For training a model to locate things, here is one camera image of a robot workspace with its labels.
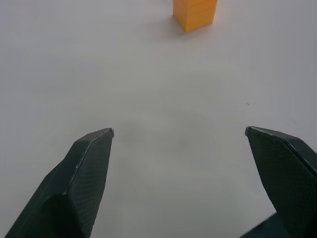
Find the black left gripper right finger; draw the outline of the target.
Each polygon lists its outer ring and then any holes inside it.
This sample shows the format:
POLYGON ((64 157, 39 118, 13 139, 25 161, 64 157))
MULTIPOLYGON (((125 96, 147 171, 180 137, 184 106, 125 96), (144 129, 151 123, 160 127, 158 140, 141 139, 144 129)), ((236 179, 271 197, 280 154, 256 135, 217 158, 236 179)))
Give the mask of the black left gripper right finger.
POLYGON ((317 153, 279 131, 248 126, 245 135, 276 212, 240 238, 317 238, 317 153))

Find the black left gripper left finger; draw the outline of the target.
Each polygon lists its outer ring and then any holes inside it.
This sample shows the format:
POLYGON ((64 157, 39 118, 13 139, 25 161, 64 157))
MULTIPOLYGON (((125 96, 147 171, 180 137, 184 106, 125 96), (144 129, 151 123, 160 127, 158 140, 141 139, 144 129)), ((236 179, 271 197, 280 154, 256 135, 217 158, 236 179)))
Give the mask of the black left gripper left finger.
POLYGON ((106 185, 114 131, 76 140, 42 180, 4 238, 90 238, 106 185))

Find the yellow block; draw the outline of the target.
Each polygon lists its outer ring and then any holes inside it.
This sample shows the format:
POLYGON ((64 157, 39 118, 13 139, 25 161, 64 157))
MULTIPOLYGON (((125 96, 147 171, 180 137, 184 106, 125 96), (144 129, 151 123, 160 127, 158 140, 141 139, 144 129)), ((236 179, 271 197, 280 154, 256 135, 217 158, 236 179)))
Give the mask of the yellow block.
POLYGON ((183 31, 192 32, 213 23, 218 0, 172 0, 173 17, 183 31))

